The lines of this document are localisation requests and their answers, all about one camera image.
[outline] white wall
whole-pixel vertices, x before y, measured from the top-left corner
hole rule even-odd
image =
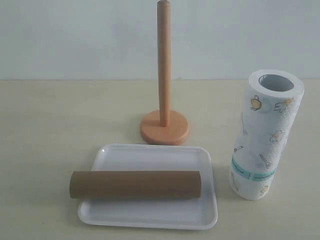
[[[156,79],[156,0],[0,0],[0,79]],[[172,78],[320,78],[320,0],[171,0]]]

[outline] cartoon print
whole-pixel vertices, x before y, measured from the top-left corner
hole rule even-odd
[[[270,137],[269,141],[272,142],[272,143],[278,143],[278,142],[280,142],[282,140],[284,134],[285,134],[284,131],[278,130]]]
[[[254,98],[251,98],[250,102],[251,102],[251,106],[252,106],[251,109],[253,111],[257,111],[257,110],[261,109],[262,103],[259,100],[259,96],[258,95],[254,95]]]
[[[242,121],[242,134],[243,136],[248,136],[248,131],[245,128],[245,124],[244,124],[244,114],[241,113],[241,121]]]
[[[285,110],[287,110],[288,106],[294,101],[294,98],[288,98],[284,101],[278,102],[274,105],[273,111],[283,113]]]
[[[264,195],[264,194],[267,192],[268,187],[269,187],[268,185],[265,185],[265,186],[260,190],[260,196]]]
[[[261,159],[262,159],[262,161],[264,162],[264,164],[265,164],[265,168],[266,168],[266,169],[268,169],[268,168],[270,168],[270,167],[271,167],[272,162],[270,162],[270,161],[266,160],[266,159],[265,159],[265,157],[264,157],[262,154],[260,154],[260,158],[261,158]]]
[[[233,183],[236,191],[239,192],[240,185],[237,184],[236,181],[235,181],[235,174],[233,172],[230,172],[230,173],[231,173],[232,183]]]
[[[238,150],[240,150],[240,149],[243,149],[243,148],[244,148],[244,146],[238,146],[238,147],[235,147],[235,148],[233,149],[233,151],[236,152],[236,151],[238,151]]]

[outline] teal label band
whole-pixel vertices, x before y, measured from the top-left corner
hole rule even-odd
[[[255,182],[261,182],[261,181],[267,180],[276,172],[276,169],[274,169],[270,172],[267,172],[267,173],[249,172],[249,171],[245,170],[244,168],[240,167],[239,164],[236,163],[233,155],[232,155],[231,165],[237,174],[244,177],[245,179],[252,180]]]

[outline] white tray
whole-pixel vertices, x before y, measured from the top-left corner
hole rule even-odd
[[[176,200],[85,200],[78,216],[86,224],[136,228],[205,230],[218,219],[209,153],[200,147],[105,145],[92,171],[200,171],[201,197]]]

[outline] round wooden base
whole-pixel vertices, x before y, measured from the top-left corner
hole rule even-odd
[[[143,118],[140,133],[148,144],[180,145],[188,137],[189,124],[181,113],[171,110],[169,126],[161,126],[160,112],[156,110]]]

